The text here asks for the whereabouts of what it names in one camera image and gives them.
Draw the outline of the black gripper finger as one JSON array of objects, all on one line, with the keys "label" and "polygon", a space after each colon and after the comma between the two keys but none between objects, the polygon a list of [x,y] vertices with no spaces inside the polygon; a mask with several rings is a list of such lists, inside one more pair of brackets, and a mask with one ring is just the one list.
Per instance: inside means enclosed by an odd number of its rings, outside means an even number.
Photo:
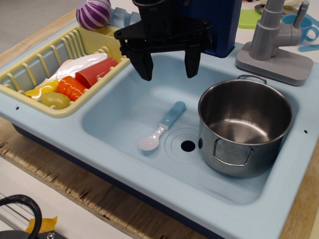
[{"label": "black gripper finger", "polygon": [[127,57],[130,59],[131,64],[139,74],[139,76],[150,81],[153,75],[153,60],[151,52],[146,49],[131,49],[127,51]]},{"label": "black gripper finger", "polygon": [[191,45],[185,50],[185,69],[188,78],[192,78],[197,75],[199,63],[200,63],[200,46]]}]

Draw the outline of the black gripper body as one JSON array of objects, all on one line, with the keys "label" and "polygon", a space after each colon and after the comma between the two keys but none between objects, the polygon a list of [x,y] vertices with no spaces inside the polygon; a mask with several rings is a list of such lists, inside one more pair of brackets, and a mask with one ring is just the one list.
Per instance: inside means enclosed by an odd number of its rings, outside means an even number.
[{"label": "black gripper body", "polygon": [[188,6],[190,1],[134,0],[133,4],[139,9],[141,21],[114,33],[123,54],[181,51],[192,47],[198,47],[201,53],[211,46],[211,23],[184,16],[178,9]]}]

